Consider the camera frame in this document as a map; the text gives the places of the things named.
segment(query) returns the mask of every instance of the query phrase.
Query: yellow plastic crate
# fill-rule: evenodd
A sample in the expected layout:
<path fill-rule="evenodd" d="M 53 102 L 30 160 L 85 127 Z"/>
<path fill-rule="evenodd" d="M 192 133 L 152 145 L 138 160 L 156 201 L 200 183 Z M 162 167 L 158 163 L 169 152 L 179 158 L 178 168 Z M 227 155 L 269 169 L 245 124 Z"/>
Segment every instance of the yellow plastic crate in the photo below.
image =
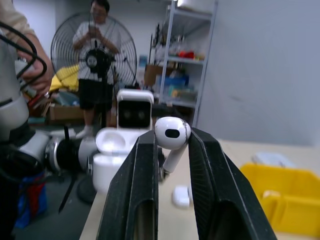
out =
<path fill-rule="evenodd" d="M 320 178 L 307 170 L 251 163 L 240 170 L 275 232 L 320 238 Z"/>

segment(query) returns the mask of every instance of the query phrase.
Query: white charging case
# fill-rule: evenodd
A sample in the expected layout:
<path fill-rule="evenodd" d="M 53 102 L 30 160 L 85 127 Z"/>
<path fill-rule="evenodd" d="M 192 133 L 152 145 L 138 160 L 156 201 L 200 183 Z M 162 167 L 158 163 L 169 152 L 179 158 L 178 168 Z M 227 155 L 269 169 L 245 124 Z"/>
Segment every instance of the white charging case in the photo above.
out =
<path fill-rule="evenodd" d="M 93 156 L 92 182 L 95 190 L 107 194 L 111 180 L 126 160 L 138 137 L 148 129 L 101 129 L 95 138 L 100 153 Z"/>
<path fill-rule="evenodd" d="M 145 134 L 147 129 L 121 129 L 107 127 L 101 129 L 95 138 L 96 147 L 105 155 L 128 155 L 138 137 Z"/>

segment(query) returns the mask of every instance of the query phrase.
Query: charging case lid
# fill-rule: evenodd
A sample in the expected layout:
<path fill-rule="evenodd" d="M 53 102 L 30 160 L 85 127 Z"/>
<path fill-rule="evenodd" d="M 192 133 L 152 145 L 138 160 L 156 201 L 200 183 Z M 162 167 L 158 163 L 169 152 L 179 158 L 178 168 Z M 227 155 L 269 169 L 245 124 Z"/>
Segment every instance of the charging case lid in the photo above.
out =
<path fill-rule="evenodd" d="M 151 104 L 155 102 L 154 95 L 148 90 L 138 90 L 138 89 L 120 89 L 116 99 L 118 102 L 126 101 L 146 101 Z"/>
<path fill-rule="evenodd" d="M 99 152 L 106 155 L 128 155 L 138 137 L 148 131 L 147 129 L 103 128 L 96 135 L 96 147 Z"/>

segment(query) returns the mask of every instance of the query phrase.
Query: table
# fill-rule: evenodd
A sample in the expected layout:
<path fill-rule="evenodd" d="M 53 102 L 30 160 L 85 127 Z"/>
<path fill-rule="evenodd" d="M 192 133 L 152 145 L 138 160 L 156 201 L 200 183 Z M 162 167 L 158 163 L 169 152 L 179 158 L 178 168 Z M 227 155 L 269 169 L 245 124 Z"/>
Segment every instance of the table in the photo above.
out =
<path fill-rule="evenodd" d="M 276 152 L 287 156 L 299 168 L 312 170 L 320 176 L 320 148 L 257 144 L 220 140 L 224 152 L 240 168 L 251 161 L 256 152 Z M 159 185 L 159 240 L 196 240 L 198 239 L 196 217 L 193 208 L 184 210 L 174 207 L 171 201 L 176 185 L 190 184 L 189 153 L 184 152 L 175 172 Z M 93 240 L 97 237 L 106 196 L 97 194 L 83 228 L 80 240 Z M 277 233 L 278 240 L 312 240 L 315 238 Z"/>

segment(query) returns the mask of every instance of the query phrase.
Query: airpod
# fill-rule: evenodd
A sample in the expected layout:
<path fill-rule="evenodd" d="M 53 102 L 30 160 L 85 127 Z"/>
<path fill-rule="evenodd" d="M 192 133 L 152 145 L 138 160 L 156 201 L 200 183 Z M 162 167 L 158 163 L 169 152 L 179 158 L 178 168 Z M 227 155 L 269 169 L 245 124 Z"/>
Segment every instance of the airpod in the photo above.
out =
<path fill-rule="evenodd" d="M 163 117 L 154 126 L 158 145 L 171 152 L 163 164 L 163 170 L 171 174 L 176 169 L 191 135 L 189 124 L 178 117 Z"/>

